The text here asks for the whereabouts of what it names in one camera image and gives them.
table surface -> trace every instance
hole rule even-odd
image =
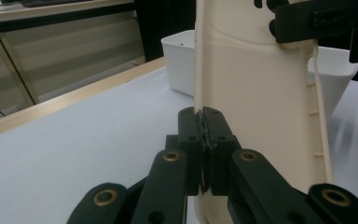
[[[169,88],[163,65],[146,63],[0,119],[0,223],[64,223],[89,189],[145,177],[165,135],[177,133],[177,113],[193,105]],[[358,82],[328,134],[335,183],[358,196]],[[187,223],[197,223],[191,205]]]

screw hole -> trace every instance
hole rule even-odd
[[[179,160],[179,154],[176,152],[168,152],[164,154],[163,158],[166,161],[177,161]]]
[[[165,215],[162,212],[152,212],[147,220],[151,224],[161,224],[165,221]]]
[[[335,189],[323,189],[322,196],[324,196],[328,202],[341,207],[346,207],[351,204],[348,196]]]
[[[114,203],[117,198],[117,191],[114,189],[104,189],[94,196],[94,203],[98,206],[106,206]]]
[[[252,152],[242,152],[241,153],[241,159],[245,161],[255,161],[257,156]]]

plywood edge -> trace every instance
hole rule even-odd
[[[75,104],[85,100],[103,91],[107,91],[137,77],[141,77],[165,65],[163,58],[155,61],[144,63],[130,70],[124,71],[112,77],[108,77],[101,81],[89,84],[83,88],[68,92],[59,97],[48,100],[39,105],[34,105],[17,113],[11,114],[0,119],[0,133],[7,132],[30,121],[40,119],[60,109],[66,108],[68,105]]]

black clamp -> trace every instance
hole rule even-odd
[[[129,189],[102,184],[78,204],[69,224],[182,224],[186,196],[227,196],[236,224],[358,223],[358,199],[330,184],[306,195],[293,189],[259,152],[241,149],[223,114],[204,107],[179,112],[179,134],[167,135],[147,178]]]
[[[275,20],[269,28],[277,43],[351,32],[350,62],[358,63],[358,0],[310,0],[282,4],[273,11]]]

white tabletop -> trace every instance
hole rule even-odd
[[[177,113],[193,99],[169,88],[165,68],[0,134],[0,223],[65,223],[105,182],[145,177]],[[358,196],[358,82],[328,126],[335,181]],[[190,204],[189,221],[197,223]]]

